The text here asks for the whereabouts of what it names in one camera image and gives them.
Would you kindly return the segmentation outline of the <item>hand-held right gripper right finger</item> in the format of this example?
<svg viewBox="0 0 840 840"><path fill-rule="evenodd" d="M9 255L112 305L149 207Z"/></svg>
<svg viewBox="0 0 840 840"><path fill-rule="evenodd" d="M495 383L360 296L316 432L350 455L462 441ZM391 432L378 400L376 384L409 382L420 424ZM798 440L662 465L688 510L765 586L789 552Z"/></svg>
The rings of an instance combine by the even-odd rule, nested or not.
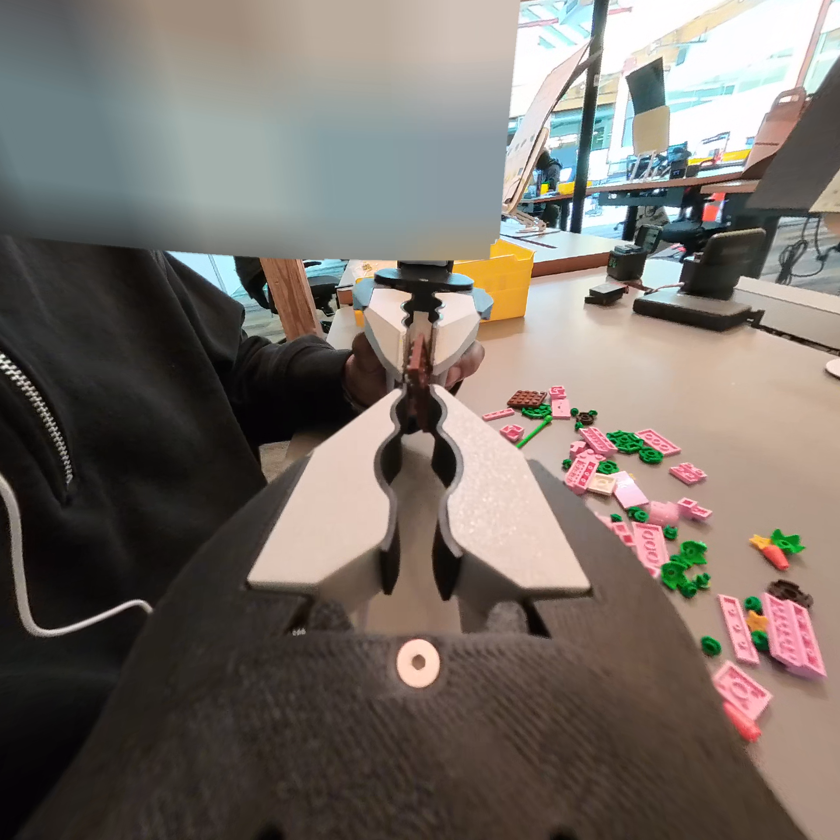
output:
<svg viewBox="0 0 840 840"><path fill-rule="evenodd" d="M592 586L518 444L516 423L494 428L443 387L432 465L445 486L433 546L443 599L562 599Z"/></svg>

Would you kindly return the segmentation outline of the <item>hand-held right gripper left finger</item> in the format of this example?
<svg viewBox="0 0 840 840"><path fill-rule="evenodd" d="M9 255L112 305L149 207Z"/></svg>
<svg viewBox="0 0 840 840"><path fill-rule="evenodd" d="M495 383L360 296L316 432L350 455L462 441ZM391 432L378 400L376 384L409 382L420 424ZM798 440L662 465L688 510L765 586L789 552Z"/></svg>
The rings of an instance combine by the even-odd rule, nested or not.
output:
<svg viewBox="0 0 840 840"><path fill-rule="evenodd" d="M400 571L403 465L393 390L312 450L260 551L248 585L288 594L391 594Z"/></svg>

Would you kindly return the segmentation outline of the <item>person's left forearm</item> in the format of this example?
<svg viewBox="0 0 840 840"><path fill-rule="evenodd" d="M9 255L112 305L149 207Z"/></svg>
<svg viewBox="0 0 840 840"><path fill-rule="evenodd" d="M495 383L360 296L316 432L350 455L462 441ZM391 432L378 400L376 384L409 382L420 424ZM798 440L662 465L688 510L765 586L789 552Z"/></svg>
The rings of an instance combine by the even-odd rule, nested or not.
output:
<svg viewBox="0 0 840 840"><path fill-rule="evenodd" d="M225 389L248 444L287 442L296 433L354 419L344 383L350 357L349 350L312 335L273 343L241 332Z"/></svg>

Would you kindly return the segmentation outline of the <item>person's left hand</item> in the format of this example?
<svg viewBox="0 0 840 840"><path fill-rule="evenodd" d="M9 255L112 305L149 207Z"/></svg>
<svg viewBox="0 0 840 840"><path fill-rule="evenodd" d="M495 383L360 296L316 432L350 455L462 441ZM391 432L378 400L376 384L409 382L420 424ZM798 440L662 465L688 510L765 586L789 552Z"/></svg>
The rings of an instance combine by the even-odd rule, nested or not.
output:
<svg viewBox="0 0 840 840"><path fill-rule="evenodd" d="M485 347L478 341L473 342L448 369L444 382L446 390L457 393L459 384L478 371L485 356ZM351 353L343 368L343 387L351 402L362 410L381 400L394 387L363 332L353 338Z"/></svg>

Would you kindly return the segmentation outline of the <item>clear plastic bag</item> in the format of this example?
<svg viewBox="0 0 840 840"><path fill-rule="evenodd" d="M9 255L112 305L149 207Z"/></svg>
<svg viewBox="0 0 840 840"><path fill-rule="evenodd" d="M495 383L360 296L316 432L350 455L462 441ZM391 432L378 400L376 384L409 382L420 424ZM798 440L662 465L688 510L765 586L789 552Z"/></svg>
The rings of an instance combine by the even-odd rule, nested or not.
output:
<svg viewBox="0 0 840 840"><path fill-rule="evenodd" d="M340 286L353 287L359 280L373 277L378 270L396 268L395 260L350 259L344 268Z"/></svg>

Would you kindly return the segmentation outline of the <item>yellow plastic bin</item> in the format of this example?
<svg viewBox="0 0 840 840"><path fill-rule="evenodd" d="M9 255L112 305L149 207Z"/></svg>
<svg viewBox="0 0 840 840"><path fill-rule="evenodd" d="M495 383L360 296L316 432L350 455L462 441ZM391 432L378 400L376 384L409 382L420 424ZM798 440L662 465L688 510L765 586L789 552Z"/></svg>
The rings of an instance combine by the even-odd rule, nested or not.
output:
<svg viewBox="0 0 840 840"><path fill-rule="evenodd" d="M490 294L490 320L516 319L526 311L533 260L530 250L499 239L488 259L455 261L452 270Z"/></svg>

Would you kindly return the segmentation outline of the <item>small black battery box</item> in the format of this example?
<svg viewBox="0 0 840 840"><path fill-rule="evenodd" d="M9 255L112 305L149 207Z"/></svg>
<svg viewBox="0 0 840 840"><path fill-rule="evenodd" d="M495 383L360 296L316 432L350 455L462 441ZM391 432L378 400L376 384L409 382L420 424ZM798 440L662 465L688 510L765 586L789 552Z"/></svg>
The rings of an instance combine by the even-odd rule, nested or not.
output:
<svg viewBox="0 0 840 840"><path fill-rule="evenodd" d="M641 280L646 261L656 251L662 231L660 226L640 225L632 244L617 245L610 252L607 276L624 283Z"/></svg>

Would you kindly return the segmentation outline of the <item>black pole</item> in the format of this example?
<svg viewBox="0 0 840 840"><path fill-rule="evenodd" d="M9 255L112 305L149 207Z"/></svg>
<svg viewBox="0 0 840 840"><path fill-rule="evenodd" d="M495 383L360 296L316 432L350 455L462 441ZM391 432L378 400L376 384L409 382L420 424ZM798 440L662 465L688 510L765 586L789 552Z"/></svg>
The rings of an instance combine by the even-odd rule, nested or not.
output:
<svg viewBox="0 0 840 840"><path fill-rule="evenodd" d="M570 215L570 231L573 234L579 234L583 224L609 4L609 1L594 1L592 4L591 43L585 75L581 131Z"/></svg>

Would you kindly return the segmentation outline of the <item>black dock device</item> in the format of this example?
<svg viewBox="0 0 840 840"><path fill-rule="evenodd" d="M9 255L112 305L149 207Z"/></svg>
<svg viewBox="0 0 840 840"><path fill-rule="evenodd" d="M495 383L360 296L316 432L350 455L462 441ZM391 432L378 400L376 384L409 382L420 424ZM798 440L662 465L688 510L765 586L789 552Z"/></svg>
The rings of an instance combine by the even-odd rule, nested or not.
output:
<svg viewBox="0 0 840 840"><path fill-rule="evenodd" d="M684 261L675 287L637 297L633 312L717 333L759 322L763 311L737 301L734 293L764 240L761 227L714 234L699 254Z"/></svg>

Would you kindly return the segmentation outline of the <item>long wooden desk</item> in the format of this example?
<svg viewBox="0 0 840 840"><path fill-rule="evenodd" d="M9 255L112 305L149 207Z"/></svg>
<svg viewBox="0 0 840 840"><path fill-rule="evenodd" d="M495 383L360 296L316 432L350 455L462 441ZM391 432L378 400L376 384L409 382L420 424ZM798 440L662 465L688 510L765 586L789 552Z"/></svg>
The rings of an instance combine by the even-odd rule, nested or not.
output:
<svg viewBox="0 0 840 840"><path fill-rule="evenodd" d="M705 171L703 175L683 178L635 180L630 182L615 182L610 184L593 185L586 188L585 194L592 196L599 193L626 193L642 190L669 189L674 187L701 186L707 193L715 192L715 185L733 182L756 182L767 172L776 154L772 154L757 163L753 163L744 170L732 172Z"/></svg>

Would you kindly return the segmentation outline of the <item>pile of pink toy bricks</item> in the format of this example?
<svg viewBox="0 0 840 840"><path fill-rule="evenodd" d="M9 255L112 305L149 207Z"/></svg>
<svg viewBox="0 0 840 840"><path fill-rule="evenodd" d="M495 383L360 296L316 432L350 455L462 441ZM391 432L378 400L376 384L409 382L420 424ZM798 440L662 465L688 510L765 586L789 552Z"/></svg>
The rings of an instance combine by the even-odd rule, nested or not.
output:
<svg viewBox="0 0 840 840"><path fill-rule="evenodd" d="M651 427L636 432L622 429L604 432L595 423L588 427L577 424L575 420L579 412L586 411L572 406L565 389L555 386L537 408L520 411L505 406L495 412L484 413L481 418L487 423L507 419L508 424L520 425L524 434L545 417L552 418L552 423L572 421L577 438L571 443L569 456L561 465L564 484L578 497L592 494L616 501L621 512L609 515L596 513L596 516L622 545L635 554L654 581L687 600L699 592L707 592L711 583L711 575L706 569L708 546L696 539L678 542L678 538L681 523L706 523L711 518L711 509L688 497L676 501L649 499L635 477L622 469L615 457L633 455L648 466L658 466L666 459L669 462L668 473L686 487L705 481L707 473L690 462L674 461L681 448ZM611 496L603 497L586 491L587 483L595 472L617 474L615 491ZM767 654L793 676L804 679L826 677L811 609L782 601L766 589L767 586L760 595L742 599L725 594L717 596L737 663L724 662L713 676L713 683L724 700L729 700L754 721L769 705L771 695L740 665L756 667L760 664L760 655ZM746 624L748 611L769 618L767 634L750 633Z"/></svg>

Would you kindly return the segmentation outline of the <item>black panel on cardboard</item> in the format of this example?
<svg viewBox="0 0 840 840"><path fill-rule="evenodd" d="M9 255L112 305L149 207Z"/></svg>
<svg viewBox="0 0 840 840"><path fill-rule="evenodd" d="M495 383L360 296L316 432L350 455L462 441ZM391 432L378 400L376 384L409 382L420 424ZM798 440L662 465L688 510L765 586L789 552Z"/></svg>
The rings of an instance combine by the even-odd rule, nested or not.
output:
<svg viewBox="0 0 840 840"><path fill-rule="evenodd" d="M626 77L626 82L633 105L633 154L640 157L667 151L670 109L666 103L662 57L635 69Z"/></svg>

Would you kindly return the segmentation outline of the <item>brown paper bag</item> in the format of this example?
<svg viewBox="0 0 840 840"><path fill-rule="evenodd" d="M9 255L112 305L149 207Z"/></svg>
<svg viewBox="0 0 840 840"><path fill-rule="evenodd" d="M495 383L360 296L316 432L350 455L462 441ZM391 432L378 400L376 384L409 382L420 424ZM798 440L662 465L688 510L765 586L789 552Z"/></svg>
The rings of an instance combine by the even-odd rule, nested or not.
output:
<svg viewBox="0 0 840 840"><path fill-rule="evenodd" d="M807 93L802 86L782 91L773 100L745 161L741 173L743 180L755 181L764 175L806 110L807 102Z"/></svg>

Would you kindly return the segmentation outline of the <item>dark grey board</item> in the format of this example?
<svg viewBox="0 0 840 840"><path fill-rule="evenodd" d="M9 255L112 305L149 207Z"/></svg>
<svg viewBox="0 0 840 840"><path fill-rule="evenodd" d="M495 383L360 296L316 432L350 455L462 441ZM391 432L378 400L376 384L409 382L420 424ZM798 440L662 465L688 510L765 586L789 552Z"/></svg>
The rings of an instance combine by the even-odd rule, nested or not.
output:
<svg viewBox="0 0 840 840"><path fill-rule="evenodd" d="M839 62L826 74L810 107L750 197L760 211L810 213L832 179L839 181Z"/></svg>

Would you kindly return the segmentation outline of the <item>wooden post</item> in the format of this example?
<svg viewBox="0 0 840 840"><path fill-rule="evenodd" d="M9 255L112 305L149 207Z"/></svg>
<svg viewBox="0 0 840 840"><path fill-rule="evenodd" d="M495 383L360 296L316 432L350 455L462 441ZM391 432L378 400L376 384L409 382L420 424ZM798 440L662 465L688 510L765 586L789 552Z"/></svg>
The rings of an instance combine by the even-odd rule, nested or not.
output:
<svg viewBox="0 0 840 840"><path fill-rule="evenodd" d="M324 331L302 261L261 258L260 264L286 339L305 335L322 339Z"/></svg>

